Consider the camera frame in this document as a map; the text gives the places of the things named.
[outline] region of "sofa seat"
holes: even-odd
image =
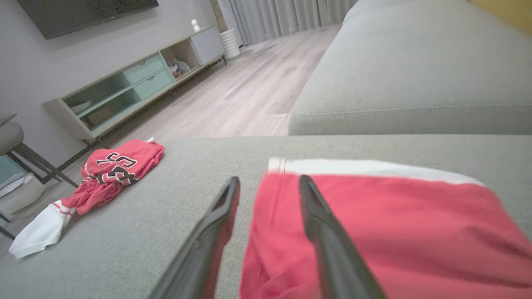
[[[532,134],[532,38],[464,0],[359,0],[289,134]]]
[[[373,135],[177,139],[146,177],[72,219],[55,246],[0,259],[2,298],[146,298],[230,176],[242,184],[216,298],[238,298],[256,189],[268,158],[373,159],[453,171],[491,187],[532,236],[532,136]]]

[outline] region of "white cabinet door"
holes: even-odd
[[[223,54],[222,42],[216,28],[207,29],[190,39],[201,64],[208,63]]]

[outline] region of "light wood laminate floor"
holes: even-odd
[[[327,26],[245,47],[227,66],[218,63],[157,100],[105,143],[115,147],[132,138],[155,137],[164,145],[179,137],[286,135],[288,112],[339,30],[340,25]],[[80,169],[90,154],[64,172],[81,182]],[[16,235],[46,206],[73,191],[52,180],[38,201],[0,224]],[[9,246],[11,240],[0,235],[0,259],[13,258]]]

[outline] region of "tv stand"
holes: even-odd
[[[167,65],[174,58],[185,61],[190,70],[175,77]],[[72,137],[88,143],[220,61],[226,63],[218,31],[215,27],[202,28],[43,103],[43,107]],[[76,109],[80,103],[83,107]]]

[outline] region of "white trim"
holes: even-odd
[[[48,245],[56,244],[61,231],[71,214],[63,214],[53,204],[47,206],[15,238],[9,252],[18,260],[26,255],[44,250]]]
[[[484,186],[480,181],[459,173],[376,160],[287,160],[272,157],[268,162],[268,172],[301,175],[404,177],[427,181],[444,181],[449,184]]]

